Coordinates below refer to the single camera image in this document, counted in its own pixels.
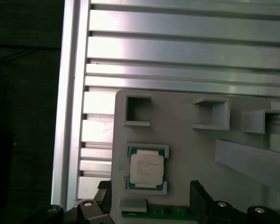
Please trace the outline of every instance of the black clamp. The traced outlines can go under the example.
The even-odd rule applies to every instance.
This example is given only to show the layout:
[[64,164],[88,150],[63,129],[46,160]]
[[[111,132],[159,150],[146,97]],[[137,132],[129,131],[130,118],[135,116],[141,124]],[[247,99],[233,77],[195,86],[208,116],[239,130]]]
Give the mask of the black clamp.
[[247,213],[224,201],[214,201],[199,181],[190,184],[190,209],[198,224],[280,224],[280,215],[264,206],[252,206]]

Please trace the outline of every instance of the bolt head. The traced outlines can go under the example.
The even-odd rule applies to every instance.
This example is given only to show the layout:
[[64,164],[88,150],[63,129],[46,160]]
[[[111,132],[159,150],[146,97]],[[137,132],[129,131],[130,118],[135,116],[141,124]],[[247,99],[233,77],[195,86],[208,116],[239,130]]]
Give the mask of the bolt head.
[[219,205],[220,207],[226,207],[226,206],[227,206],[227,204],[226,204],[225,202],[219,202],[218,205]]

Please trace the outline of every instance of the green pcb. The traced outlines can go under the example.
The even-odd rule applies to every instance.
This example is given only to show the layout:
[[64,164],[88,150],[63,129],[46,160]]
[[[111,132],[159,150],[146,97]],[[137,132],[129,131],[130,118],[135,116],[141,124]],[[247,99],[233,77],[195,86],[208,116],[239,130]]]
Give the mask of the green pcb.
[[147,205],[147,212],[130,212],[121,213],[124,218],[149,218],[149,219],[169,219],[169,220],[194,220],[192,212],[188,207]]

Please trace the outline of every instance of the metal frame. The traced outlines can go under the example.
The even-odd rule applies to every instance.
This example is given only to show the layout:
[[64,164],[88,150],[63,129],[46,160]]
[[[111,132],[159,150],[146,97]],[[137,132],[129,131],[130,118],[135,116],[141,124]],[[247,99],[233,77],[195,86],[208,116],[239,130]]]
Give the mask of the metal frame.
[[90,1],[80,0],[79,7],[79,24],[78,24],[78,42],[76,54],[75,84],[73,111],[71,122],[70,136],[70,153],[69,153],[69,176],[68,176],[68,193],[67,208],[71,208],[76,203],[80,150],[81,150],[81,128],[82,128],[82,105],[84,98],[84,76],[86,69],[86,49],[88,40],[88,20],[90,11]]
[[[93,15],[90,3],[95,12]],[[162,26],[146,29],[140,19],[141,14],[148,16],[145,17],[146,22],[149,18],[156,19],[163,22]],[[104,21],[99,18],[106,15],[107,22],[100,25]],[[98,138],[88,137],[90,130],[87,125],[83,127],[84,123],[98,119],[102,124],[108,122],[108,129],[112,125],[111,107],[93,109],[100,105],[94,98],[114,104],[113,96],[119,88],[280,98],[280,36],[277,35],[280,32],[272,31],[269,36],[260,33],[241,33],[238,36],[211,29],[204,31],[198,28],[194,33],[183,28],[172,30],[176,26],[166,30],[165,22],[173,19],[173,15],[183,18],[184,22],[195,19],[201,24],[217,23],[221,28],[224,27],[224,18],[233,18],[231,27],[237,19],[249,18],[252,23],[245,23],[248,27],[266,31],[275,26],[260,27],[264,23],[259,20],[274,19],[280,24],[280,0],[66,0],[56,116],[53,204],[70,209],[77,197],[86,196],[80,192],[81,189],[89,191],[86,184],[110,175],[107,167],[99,168],[102,164],[110,165],[110,135],[106,138],[106,129],[102,128],[96,133]],[[209,15],[217,18],[210,20],[207,18]],[[128,20],[122,23],[121,18]],[[199,53],[202,46],[205,52],[213,53],[211,57],[205,58],[205,52],[199,56],[187,53],[193,48],[193,54]],[[234,52],[240,59],[227,63]],[[105,92],[105,95],[100,97],[99,92]]]
[[52,178],[52,204],[64,206],[67,198],[68,149],[70,144],[70,121],[72,89],[77,41],[77,0],[66,0],[64,4],[63,36],[58,84],[54,166]]

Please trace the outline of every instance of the black surface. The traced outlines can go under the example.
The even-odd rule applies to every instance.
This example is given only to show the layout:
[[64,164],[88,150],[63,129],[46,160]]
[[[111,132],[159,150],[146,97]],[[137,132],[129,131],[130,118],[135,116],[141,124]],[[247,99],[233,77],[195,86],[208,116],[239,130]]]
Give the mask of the black surface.
[[63,9],[63,0],[0,0],[0,58],[38,50],[0,65],[0,133],[12,137],[0,138],[0,223],[50,204]]

